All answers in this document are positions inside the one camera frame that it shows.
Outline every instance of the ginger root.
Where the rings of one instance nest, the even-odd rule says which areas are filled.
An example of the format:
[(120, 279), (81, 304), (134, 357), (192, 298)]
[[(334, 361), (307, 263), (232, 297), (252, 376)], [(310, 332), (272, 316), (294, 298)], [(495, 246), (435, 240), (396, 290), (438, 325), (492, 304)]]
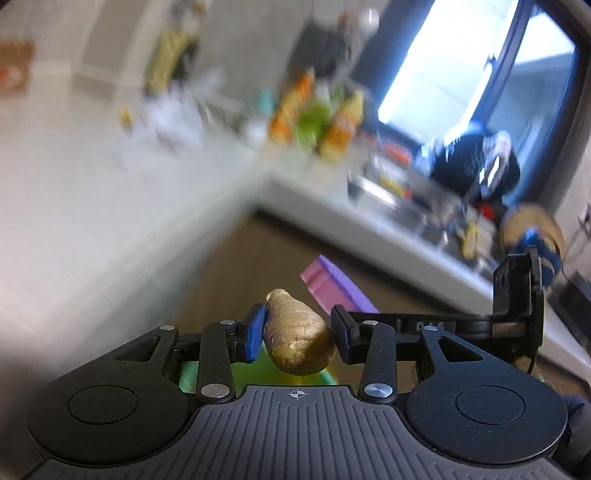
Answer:
[(267, 295), (267, 309), (263, 339), (279, 369), (305, 376), (328, 366), (336, 348), (322, 317), (280, 288)]

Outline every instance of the brown floor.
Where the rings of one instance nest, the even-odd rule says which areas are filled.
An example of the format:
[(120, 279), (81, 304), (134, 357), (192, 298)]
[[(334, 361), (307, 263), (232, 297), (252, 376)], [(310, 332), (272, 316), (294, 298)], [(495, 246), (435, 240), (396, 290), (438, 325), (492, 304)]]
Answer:
[[(284, 288), (328, 315), (308, 292), (300, 273), (320, 254), (341, 268), (381, 312), (444, 313), (452, 309), (377, 268), (332, 247), (272, 216), (258, 214), (241, 225), (213, 254), (196, 281), (177, 321), (181, 332), (200, 331), (219, 319), (240, 319), (253, 303), (264, 302), (274, 288)], [(347, 366), (337, 355), (332, 371), (341, 383), (356, 388), (362, 365)], [(577, 379), (540, 361), (542, 376), (559, 393), (583, 394)], [(398, 392), (416, 385), (414, 362), (398, 363)]]

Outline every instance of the stainless steel sink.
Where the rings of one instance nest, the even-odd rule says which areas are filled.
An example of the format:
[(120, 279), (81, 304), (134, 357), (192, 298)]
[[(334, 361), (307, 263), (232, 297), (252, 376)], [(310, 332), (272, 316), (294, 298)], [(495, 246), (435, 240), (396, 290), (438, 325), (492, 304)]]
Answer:
[[(403, 199), (379, 185), (381, 176), (387, 175), (411, 192)], [(454, 235), (446, 226), (458, 215), (461, 199), (435, 182), (412, 169), (404, 169), (375, 155), (360, 174), (348, 172), (349, 198), (368, 213), (383, 216), (402, 226), (442, 255), (448, 255), (470, 268), (474, 273), (492, 282), (495, 262), (488, 258), (464, 258)]]

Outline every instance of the countertop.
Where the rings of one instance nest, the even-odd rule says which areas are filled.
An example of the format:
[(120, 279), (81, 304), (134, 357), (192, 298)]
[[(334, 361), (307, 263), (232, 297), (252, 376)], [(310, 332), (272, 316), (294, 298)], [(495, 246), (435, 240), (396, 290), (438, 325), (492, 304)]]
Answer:
[[(492, 285), (351, 205), (346, 167), (359, 167), (363, 154), (334, 166), (276, 145), (256, 153), (209, 128), (194, 152), (146, 149), (123, 162), (115, 155), (121, 139), (116, 105), (73, 92), (66, 79), (36, 80), (27, 96), (2, 100), (0, 329), (13, 339), (3, 342), (5, 354), (26, 345), (32, 356), (59, 362), (64, 353), (51, 346), (69, 335), (78, 345), (98, 328), (115, 304), (109, 295), (124, 299), (132, 279), (182, 248), (183, 237), (245, 206), (269, 210), (464, 312), (492, 309)], [(588, 354), (547, 310), (542, 354), (591, 382)]]

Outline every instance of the ribbed gray plate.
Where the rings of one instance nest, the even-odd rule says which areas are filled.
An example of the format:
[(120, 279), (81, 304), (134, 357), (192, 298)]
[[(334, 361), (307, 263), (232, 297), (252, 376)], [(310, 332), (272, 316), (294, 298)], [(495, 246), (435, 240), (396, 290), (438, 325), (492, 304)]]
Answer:
[(167, 450), (134, 465), (82, 468), (49, 459), (30, 480), (396, 479), (548, 480), (569, 476), (547, 460), (478, 468), (444, 458), (409, 433), (396, 411), (346, 387), (248, 387), (203, 407)]

